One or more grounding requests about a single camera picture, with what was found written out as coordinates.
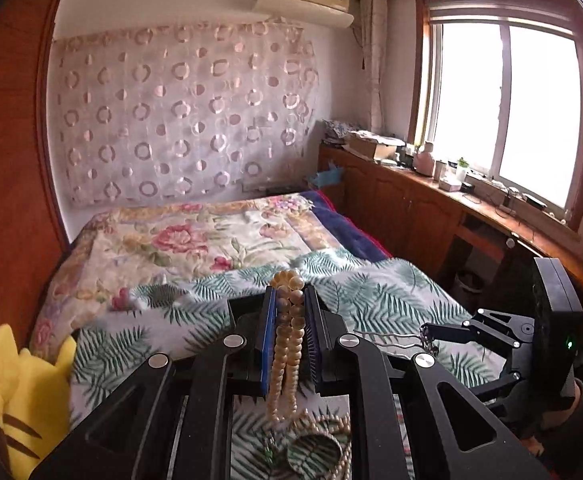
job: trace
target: metal pivot bolt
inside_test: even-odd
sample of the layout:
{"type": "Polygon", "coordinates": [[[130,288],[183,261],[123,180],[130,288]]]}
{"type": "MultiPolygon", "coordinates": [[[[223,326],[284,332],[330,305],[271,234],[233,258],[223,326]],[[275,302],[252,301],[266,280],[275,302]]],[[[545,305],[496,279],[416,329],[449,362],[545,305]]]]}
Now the metal pivot bolt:
{"type": "Polygon", "coordinates": [[[227,348],[238,348],[244,343],[244,337],[238,334],[230,334],[222,342],[227,348]]]}
{"type": "Polygon", "coordinates": [[[169,357],[167,357],[165,354],[153,354],[149,358],[149,366],[151,366],[152,368],[162,368],[164,366],[167,366],[168,362],[169,357]]]}
{"type": "Polygon", "coordinates": [[[414,357],[414,361],[420,368],[431,368],[436,359],[432,355],[422,353],[414,357]]]}
{"type": "Polygon", "coordinates": [[[338,338],[338,342],[342,346],[346,346],[347,348],[353,348],[354,346],[358,346],[358,343],[360,343],[361,340],[358,339],[358,336],[354,336],[353,334],[345,334],[341,335],[338,338]]]}

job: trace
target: tied curtain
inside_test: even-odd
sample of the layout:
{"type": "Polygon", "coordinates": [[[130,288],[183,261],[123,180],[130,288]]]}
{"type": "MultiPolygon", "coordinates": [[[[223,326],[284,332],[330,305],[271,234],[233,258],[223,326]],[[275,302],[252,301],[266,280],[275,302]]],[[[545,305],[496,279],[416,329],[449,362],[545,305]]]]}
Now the tied curtain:
{"type": "Polygon", "coordinates": [[[308,170],[318,71],[297,25],[107,31],[55,42],[49,67],[52,165],[77,206],[239,198],[308,170]]]}
{"type": "Polygon", "coordinates": [[[363,22],[364,78],[367,93],[367,127],[375,134],[383,131],[380,85],[387,47],[387,0],[361,0],[363,22]]]}

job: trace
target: brown stripe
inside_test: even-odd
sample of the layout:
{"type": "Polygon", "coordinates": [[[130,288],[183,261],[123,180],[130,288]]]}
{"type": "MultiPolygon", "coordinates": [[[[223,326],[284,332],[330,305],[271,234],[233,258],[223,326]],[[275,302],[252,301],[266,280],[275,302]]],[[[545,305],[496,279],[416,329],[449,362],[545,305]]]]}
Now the brown stripe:
{"type": "Polygon", "coordinates": [[[21,421],[19,418],[15,418],[13,415],[7,415],[6,413],[2,415],[2,421],[9,426],[13,426],[16,430],[23,431],[31,436],[36,438],[42,438],[36,430],[34,430],[31,426],[28,426],[26,423],[21,421]]]}
{"type": "Polygon", "coordinates": [[[21,444],[20,442],[15,440],[12,436],[6,435],[6,440],[7,446],[14,448],[16,451],[20,451],[26,456],[30,456],[31,458],[36,458],[40,460],[40,457],[38,455],[36,455],[31,449],[29,449],[24,444],[21,444]]]}

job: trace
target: white wall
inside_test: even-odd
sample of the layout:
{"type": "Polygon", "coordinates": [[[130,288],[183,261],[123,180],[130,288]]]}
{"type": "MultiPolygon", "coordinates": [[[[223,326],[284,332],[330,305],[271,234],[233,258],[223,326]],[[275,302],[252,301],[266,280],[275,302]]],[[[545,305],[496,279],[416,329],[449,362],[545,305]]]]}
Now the white wall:
{"type": "MultiPolygon", "coordinates": [[[[415,74],[415,0],[388,0],[387,65],[383,104],[387,130],[407,138],[415,74]]],[[[579,229],[583,239],[583,220],[579,229]]]]}
{"type": "MultiPolygon", "coordinates": [[[[60,0],[55,38],[68,38],[124,27],[196,22],[253,22],[265,18],[251,12],[256,0],[60,0]]],[[[357,91],[361,85],[362,52],[351,29],[335,30],[318,25],[305,27],[315,48],[320,86],[316,119],[359,121],[357,91]]],[[[318,156],[317,143],[309,157],[318,156]]],[[[54,180],[60,168],[52,167],[54,180]]],[[[91,216],[104,207],[76,209],[61,189],[56,189],[70,240],[91,216]]],[[[214,200],[245,198],[227,194],[214,200]]]]}

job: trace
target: window pane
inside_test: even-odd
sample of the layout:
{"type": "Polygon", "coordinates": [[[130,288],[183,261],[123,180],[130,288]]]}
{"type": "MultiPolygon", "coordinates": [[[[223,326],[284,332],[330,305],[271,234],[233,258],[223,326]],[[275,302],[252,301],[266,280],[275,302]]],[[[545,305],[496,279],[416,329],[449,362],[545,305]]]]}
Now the window pane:
{"type": "Polygon", "coordinates": [[[498,134],[503,42],[500,26],[486,23],[443,25],[443,69],[436,158],[468,160],[489,170],[498,134]]]}
{"type": "Polygon", "coordinates": [[[574,41],[511,27],[511,108],[500,175],[564,207],[579,130],[574,41]]]}

